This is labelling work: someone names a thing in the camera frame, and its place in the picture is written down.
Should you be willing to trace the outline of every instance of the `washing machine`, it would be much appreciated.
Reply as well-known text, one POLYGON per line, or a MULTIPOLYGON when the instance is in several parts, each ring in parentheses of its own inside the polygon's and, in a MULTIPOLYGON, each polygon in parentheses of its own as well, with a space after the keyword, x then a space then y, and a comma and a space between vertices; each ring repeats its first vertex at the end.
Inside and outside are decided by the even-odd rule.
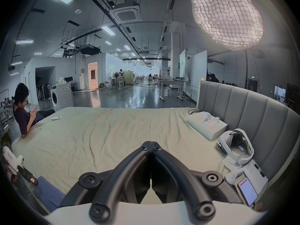
POLYGON ((54 111, 57 112, 65 107, 74 106, 70 82, 54 85, 50 89, 54 111))

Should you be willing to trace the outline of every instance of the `beige bed sheet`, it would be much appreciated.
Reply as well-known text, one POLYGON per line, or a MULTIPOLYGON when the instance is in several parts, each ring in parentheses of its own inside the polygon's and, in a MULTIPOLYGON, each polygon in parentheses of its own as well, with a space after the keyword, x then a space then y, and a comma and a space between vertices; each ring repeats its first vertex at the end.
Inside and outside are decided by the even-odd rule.
POLYGON ((68 107, 34 125, 13 144, 35 177, 67 193, 86 172, 114 169, 144 141, 156 141, 190 170, 228 172, 225 155, 187 122, 192 108, 68 107), (62 119, 52 121, 52 117, 62 119))

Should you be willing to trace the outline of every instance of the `black t-shirt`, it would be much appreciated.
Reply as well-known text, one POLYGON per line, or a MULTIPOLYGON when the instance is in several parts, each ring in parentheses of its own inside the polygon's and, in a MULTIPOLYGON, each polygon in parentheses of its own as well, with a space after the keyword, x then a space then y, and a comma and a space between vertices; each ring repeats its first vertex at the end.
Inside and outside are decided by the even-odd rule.
MULTIPOLYGON (((17 123, 19 124, 21 134, 26 135, 27 134, 27 125, 30 120, 30 114, 28 112, 26 112, 26 110, 24 108, 17 108, 15 110, 15 107, 13 107, 13 115, 15 116, 15 119, 16 119, 17 123)), ((36 124, 37 122, 39 122, 42 119, 44 119, 44 117, 37 112, 35 120, 33 121, 31 126, 33 126, 34 124, 36 124)))

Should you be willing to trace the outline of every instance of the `paper lantern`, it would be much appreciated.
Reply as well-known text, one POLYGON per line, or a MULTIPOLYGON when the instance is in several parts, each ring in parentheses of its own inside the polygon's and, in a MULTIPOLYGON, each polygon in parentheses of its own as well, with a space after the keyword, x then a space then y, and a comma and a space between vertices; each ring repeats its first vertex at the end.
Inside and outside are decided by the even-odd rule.
POLYGON ((264 33, 263 18, 251 0, 192 0, 192 12, 204 32, 232 51, 257 45, 264 33))

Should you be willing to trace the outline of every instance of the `phone screen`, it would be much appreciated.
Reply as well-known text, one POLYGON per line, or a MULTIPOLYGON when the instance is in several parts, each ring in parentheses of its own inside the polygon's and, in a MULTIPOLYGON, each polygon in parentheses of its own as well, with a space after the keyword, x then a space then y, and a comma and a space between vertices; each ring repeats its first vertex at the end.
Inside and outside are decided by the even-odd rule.
POLYGON ((238 184, 238 188, 240 189, 248 206, 253 204, 255 199, 257 199, 257 194, 248 178, 243 179, 243 181, 238 184))

